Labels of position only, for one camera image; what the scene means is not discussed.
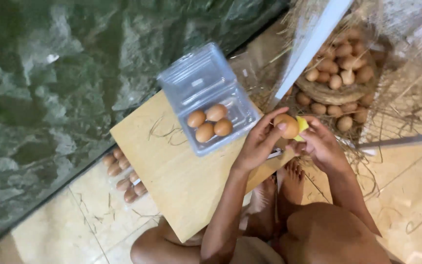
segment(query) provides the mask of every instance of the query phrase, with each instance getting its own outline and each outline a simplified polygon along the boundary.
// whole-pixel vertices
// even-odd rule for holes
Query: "person's left hand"
[[[270,122],[275,116],[288,110],[288,107],[274,110],[256,123],[243,143],[242,149],[232,165],[233,169],[249,172],[266,161],[287,126],[286,123],[279,123],[277,127],[273,127]]]

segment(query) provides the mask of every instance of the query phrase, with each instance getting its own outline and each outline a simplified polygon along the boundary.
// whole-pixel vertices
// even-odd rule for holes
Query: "knee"
[[[158,239],[157,227],[146,230],[131,246],[129,256],[134,264],[149,263],[148,254]]]

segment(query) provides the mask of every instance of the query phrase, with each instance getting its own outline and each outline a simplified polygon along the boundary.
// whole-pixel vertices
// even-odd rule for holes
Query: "woven basket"
[[[310,98],[322,104],[342,105],[354,102],[366,94],[373,93],[377,89],[379,74],[376,63],[368,54],[368,64],[374,70],[374,76],[365,84],[343,85],[338,90],[332,90],[327,84],[310,82],[302,74],[297,78],[296,85],[304,91]]]

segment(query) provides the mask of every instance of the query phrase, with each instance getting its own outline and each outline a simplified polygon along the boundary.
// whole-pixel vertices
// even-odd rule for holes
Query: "wooden board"
[[[158,209],[185,242],[208,225],[229,169],[245,137],[197,157],[164,92],[159,92],[110,130]],[[287,151],[252,171],[251,191],[294,156]]]

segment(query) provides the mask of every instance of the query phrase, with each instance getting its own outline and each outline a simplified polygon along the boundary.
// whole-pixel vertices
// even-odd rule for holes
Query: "hand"
[[[314,164],[326,174],[352,171],[335,135],[317,118],[311,116],[303,118],[307,120],[309,129],[302,131],[299,135],[306,142],[291,141],[286,148],[291,148],[296,154],[306,151]]]
[[[288,110],[288,107],[274,110],[256,123],[243,143],[242,149],[232,165],[233,169],[249,172],[266,161],[287,126],[286,123],[279,123],[277,127],[273,127],[270,122],[275,116]]]

